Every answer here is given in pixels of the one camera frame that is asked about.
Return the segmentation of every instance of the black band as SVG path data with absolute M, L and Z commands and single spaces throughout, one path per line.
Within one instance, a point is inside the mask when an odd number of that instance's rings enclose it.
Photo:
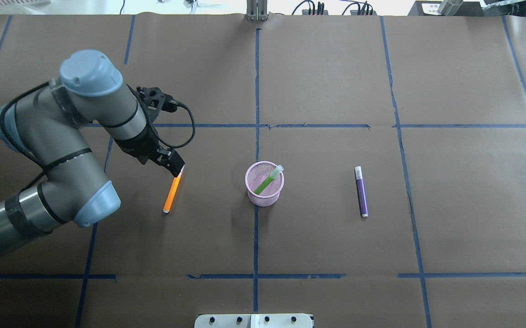
M 52 207 L 50 207 L 50 204 L 48 204 L 48 202 L 44 198 L 44 193 L 42 192 L 42 183 L 38 185 L 36 190 L 38 191 L 38 198 L 40 198 L 40 202 L 42 202 L 42 206 L 44 206 L 46 212 L 48 212 L 48 214 L 59 224 L 67 223 L 67 221 L 64 221 L 61 218 L 59 218 L 59 216 L 54 212 L 54 210 L 52 210 Z
M 136 106 L 135 106 L 135 111 L 134 111 L 134 114 L 132 116 L 130 116 L 127 120 L 125 120 L 124 122 L 121 122 L 117 125 L 102 125 L 104 128 L 119 128 L 123 125 L 126 125 L 129 123 L 130 120 L 133 120 L 135 115 L 138 113 L 138 108 L 139 108 L 139 104 L 136 102 Z
M 4 202 L 8 220 L 18 232 L 28 239 L 38 239 L 49 235 L 50 232 L 44 232 L 36 228 L 32 222 L 26 218 L 22 207 L 20 206 L 20 194 L 15 194 L 6 199 Z
M 57 167 L 59 164 L 62 164 L 64 162 L 67 162 L 68 160 L 71 160 L 73 158 L 75 158 L 76 156 L 79 156 L 79 155 L 82 155 L 82 154 L 86 154 L 88 152 L 93 152 L 91 150 L 91 148 L 84 148 L 84 149 L 81 149 L 80 151 L 76 151 L 76 152 L 73 152 L 67 156 L 64 156 L 64 157 L 61 157 L 57 160 L 55 160 L 54 162 L 44 166 L 42 168 L 42 170 L 44 170 L 44 172 L 48 172 L 50 170 L 52 170 L 53 168 Z

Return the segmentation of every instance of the white marker cap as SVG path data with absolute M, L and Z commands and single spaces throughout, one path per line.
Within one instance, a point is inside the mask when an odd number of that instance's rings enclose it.
M 354 168 L 354 173 L 356 174 L 356 180 L 362 179 L 362 168 L 360 166 Z

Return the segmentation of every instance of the green marker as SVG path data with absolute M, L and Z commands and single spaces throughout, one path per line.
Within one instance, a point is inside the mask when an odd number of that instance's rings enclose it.
M 279 174 L 283 170 L 284 170 L 284 167 L 281 166 L 281 165 L 278 165 L 277 168 L 275 168 L 275 170 L 273 170 L 273 172 L 271 172 L 271 174 L 269 174 L 269 176 L 266 177 L 265 180 L 263 180 L 263 182 L 259 185 L 259 187 L 257 187 L 257 189 L 255 189 L 255 191 L 253 191 L 253 193 L 255 193 L 255 195 L 260 195 L 263 192 L 263 190 L 265 190 L 265 188 L 267 188 L 269 183 L 271 183 L 271 181 L 275 180 L 275 178 L 278 177 Z

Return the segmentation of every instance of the blue joint cap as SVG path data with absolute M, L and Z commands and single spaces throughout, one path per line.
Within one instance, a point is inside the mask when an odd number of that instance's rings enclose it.
M 121 73 L 107 56 L 97 50 L 81 50 L 61 64 L 63 85 L 84 97 L 107 96 L 123 84 Z
M 77 226 L 86 228 L 109 216 L 119 206 L 121 206 L 121 200 L 113 188 L 113 183 L 109 180 L 84 204 L 75 216 L 74 222 Z
M 2 114 L 2 110 L 4 109 L 4 106 L 0 107 L 0 115 Z M 20 135 L 18 134 L 18 128 L 15 126 L 15 104 L 13 104 L 10 109 L 6 112 L 6 115 L 4 116 L 4 125 L 6 125 L 6 130 L 8 131 L 11 139 L 17 143 L 22 149 L 25 151 L 28 151 L 28 148 L 24 146 L 22 143 L 22 140 L 20 139 Z M 0 128 L 0 139 L 6 143 L 6 145 L 13 151 L 19 152 L 18 149 L 16 149 L 10 141 L 6 138 L 4 135 L 4 132 Z

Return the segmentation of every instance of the orange marker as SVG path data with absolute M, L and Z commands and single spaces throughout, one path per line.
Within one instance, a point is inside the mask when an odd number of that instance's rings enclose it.
M 165 214 L 168 214 L 172 208 L 172 203 L 174 202 L 174 196 L 176 195 L 176 190 L 178 190 L 178 185 L 180 184 L 180 178 L 182 178 L 182 172 L 184 172 L 184 167 L 182 167 L 182 170 L 180 170 L 180 174 L 178 174 L 177 177 L 174 178 L 174 181 L 172 181 L 172 186 L 170 186 L 170 191 L 168 193 L 168 198 L 165 199 L 164 209 L 163 212 Z

